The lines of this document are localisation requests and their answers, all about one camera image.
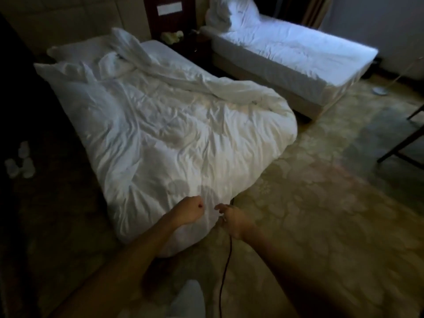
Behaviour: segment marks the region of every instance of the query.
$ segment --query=nightstand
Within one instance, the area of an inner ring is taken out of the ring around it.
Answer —
[[[180,42],[167,46],[200,68],[207,71],[212,68],[211,39],[203,34],[192,33]]]

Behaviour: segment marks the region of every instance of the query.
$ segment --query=fist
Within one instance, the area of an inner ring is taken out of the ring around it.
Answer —
[[[238,207],[221,203],[215,206],[215,210],[222,214],[218,224],[235,239],[245,240],[255,227],[253,221]]]
[[[205,208],[200,196],[186,196],[169,213],[175,221],[175,225],[180,227],[197,221],[204,212]]]

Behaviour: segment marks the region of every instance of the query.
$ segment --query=white bed sheet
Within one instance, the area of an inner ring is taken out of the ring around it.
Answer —
[[[325,106],[358,79],[378,50],[261,15],[255,27],[220,32],[203,26],[212,48],[236,66]]]
[[[35,64],[84,145],[118,238],[130,242],[184,196],[205,215],[176,230],[161,256],[201,240],[217,203],[251,186],[297,124],[284,98],[251,81],[217,78],[170,48],[114,28],[116,53],[85,63]],[[119,60],[117,53],[125,61]]]

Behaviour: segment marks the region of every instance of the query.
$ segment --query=white duvet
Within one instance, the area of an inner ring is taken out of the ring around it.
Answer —
[[[184,196],[201,195],[205,215],[179,228],[161,256],[207,235],[213,207],[250,187],[297,134],[275,91],[216,78],[148,53],[112,30],[112,52],[95,64],[36,64],[87,150],[117,236],[130,242]]]

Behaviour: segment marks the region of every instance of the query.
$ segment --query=leg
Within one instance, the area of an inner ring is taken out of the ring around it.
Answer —
[[[418,129],[417,131],[409,135],[404,141],[400,142],[400,144],[396,145],[393,149],[391,149],[385,155],[380,157],[377,160],[377,163],[381,163],[383,160],[385,160],[389,156],[399,152],[401,149],[405,148],[406,146],[408,146],[410,143],[412,143],[413,141],[415,141],[417,138],[419,138],[422,135],[424,135],[424,126],[421,126],[420,129]]]
[[[172,301],[167,317],[205,318],[203,292],[196,280],[188,280]]]
[[[412,117],[414,117],[416,114],[418,114],[419,112],[422,112],[422,111],[424,111],[424,105],[421,106],[420,108],[418,108],[415,112],[413,112],[412,115],[407,118],[407,120],[410,120]]]

